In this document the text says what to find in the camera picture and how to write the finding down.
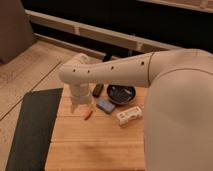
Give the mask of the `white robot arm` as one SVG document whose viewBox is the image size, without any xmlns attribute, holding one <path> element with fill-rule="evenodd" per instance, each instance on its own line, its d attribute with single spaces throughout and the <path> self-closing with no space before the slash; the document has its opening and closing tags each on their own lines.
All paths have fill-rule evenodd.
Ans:
<svg viewBox="0 0 213 171">
<path fill-rule="evenodd" d="M 91 64 L 77 54 L 60 79 L 71 100 L 91 101 L 91 83 L 146 87 L 146 171 L 213 171 L 213 54 L 200 49 L 151 52 Z"/>
</svg>

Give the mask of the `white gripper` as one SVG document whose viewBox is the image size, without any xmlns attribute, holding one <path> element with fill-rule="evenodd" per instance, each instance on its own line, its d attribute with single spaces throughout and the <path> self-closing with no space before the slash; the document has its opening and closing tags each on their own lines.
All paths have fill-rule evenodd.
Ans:
<svg viewBox="0 0 213 171">
<path fill-rule="evenodd" d="M 88 87 L 70 88 L 71 112 L 74 112 L 79 105 L 91 104 L 92 96 Z"/>
</svg>

